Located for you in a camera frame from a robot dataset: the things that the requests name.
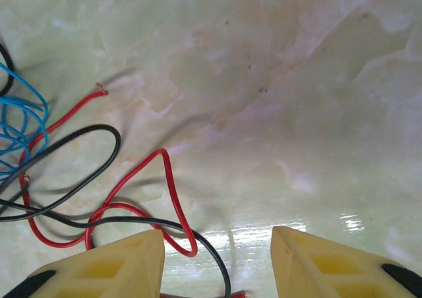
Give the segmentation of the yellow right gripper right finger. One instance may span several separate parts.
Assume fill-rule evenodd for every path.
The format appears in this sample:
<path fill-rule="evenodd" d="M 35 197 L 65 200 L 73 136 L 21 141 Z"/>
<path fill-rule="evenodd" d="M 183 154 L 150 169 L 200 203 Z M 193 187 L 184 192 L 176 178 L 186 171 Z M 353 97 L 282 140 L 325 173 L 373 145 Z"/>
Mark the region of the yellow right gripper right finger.
<path fill-rule="evenodd" d="M 420 297 L 421 276 L 389 258 L 286 226 L 272 230 L 278 297 Z"/>

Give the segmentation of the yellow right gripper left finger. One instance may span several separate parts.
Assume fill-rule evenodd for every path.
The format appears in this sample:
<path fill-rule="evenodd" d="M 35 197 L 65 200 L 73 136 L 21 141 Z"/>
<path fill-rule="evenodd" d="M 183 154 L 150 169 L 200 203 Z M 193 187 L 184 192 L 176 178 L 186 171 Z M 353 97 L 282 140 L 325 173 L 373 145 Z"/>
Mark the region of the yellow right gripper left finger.
<path fill-rule="evenodd" d="M 159 297 L 164 237 L 148 230 L 46 264 L 7 297 Z"/>

